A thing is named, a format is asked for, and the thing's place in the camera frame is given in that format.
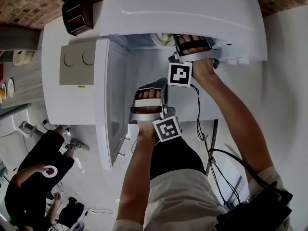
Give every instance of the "hand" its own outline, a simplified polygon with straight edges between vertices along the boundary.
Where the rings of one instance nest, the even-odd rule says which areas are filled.
[[[54,195],[54,203],[56,205],[59,205],[59,203],[61,202],[61,195],[57,192],[55,195]]]
[[[150,90],[141,90],[138,95],[138,99],[148,99],[148,98],[160,98],[160,90],[150,89]],[[160,112],[159,106],[151,107],[138,107],[136,109],[137,114],[152,114]],[[138,121],[139,134],[146,136],[155,136],[156,131],[152,121]]]
[[[47,170],[46,166],[44,164],[36,164],[35,165],[36,167],[36,171],[39,172],[39,173],[43,173]]]
[[[205,40],[202,36],[192,35],[193,40]],[[191,37],[188,35],[182,35],[179,37],[179,43],[183,44],[185,42],[191,41]],[[189,50],[184,50],[183,54],[193,54],[198,52],[207,51],[206,47],[198,47]],[[216,78],[217,75],[214,72],[213,60],[211,58],[202,59],[198,61],[194,61],[192,64],[192,77],[202,86],[203,82],[207,82],[213,78]]]

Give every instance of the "floor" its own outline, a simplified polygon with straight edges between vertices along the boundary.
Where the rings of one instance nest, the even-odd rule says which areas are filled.
[[[21,122],[25,115],[16,114],[16,121]],[[35,103],[27,109],[28,120],[32,125],[37,125],[43,131],[42,121],[47,118],[46,107],[44,103]],[[211,121],[204,121],[201,124],[205,134],[211,134]],[[182,123],[183,138],[200,155],[204,166],[206,166],[207,154],[204,143],[199,141],[196,132],[195,122]],[[7,134],[14,131],[13,126],[8,120],[0,121],[0,131]],[[116,219],[118,201],[120,198],[122,183],[126,169],[132,156],[131,147],[136,140],[138,127],[132,125],[129,127],[130,140],[126,140],[122,146],[121,153],[125,156],[118,156],[112,171],[106,171],[101,168],[98,146],[96,142],[95,126],[73,126],[70,129],[71,138],[77,138],[90,147],[89,152],[75,152],[75,164],[62,180],[63,207],[66,206],[68,198],[73,196],[78,202],[87,208],[95,209],[95,213],[89,211],[83,220],[87,230],[111,230]],[[28,150],[33,146],[26,139]]]

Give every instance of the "black shorts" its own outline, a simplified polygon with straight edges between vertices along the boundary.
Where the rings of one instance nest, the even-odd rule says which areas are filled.
[[[205,174],[198,153],[190,148],[182,137],[160,142],[154,147],[151,159],[151,180],[164,173],[186,168]]]
[[[58,169],[58,173],[53,178],[44,177],[42,173],[34,173],[23,184],[23,187],[37,187],[38,189],[50,192],[51,189],[62,180],[64,175],[74,164],[74,159],[62,155],[59,150],[64,142],[64,138],[59,133],[48,130],[38,143],[33,147],[30,153],[21,163],[18,171],[34,166],[39,163],[44,165],[53,165]]]

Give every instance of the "white shirt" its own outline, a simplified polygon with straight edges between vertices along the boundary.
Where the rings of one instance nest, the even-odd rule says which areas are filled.
[[[282,181],[274,167],[263,170],[259,176],[267,183]],[[255,180],[249,183],[250,199],[263,188]],[[151,180],[144,225],[130,220],[118,220],[113,231],[216,231],[217,216],[227,213],[200,171],[181,169],[162,174]],[[277,230],[286,231],[289,219]]]

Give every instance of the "black shirt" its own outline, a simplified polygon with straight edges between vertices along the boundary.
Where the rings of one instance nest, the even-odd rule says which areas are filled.
[[[51,222],[45,218],[46,194],[36,189],[9,184],[4,198],[6,209],[17,226],[47,231]]]

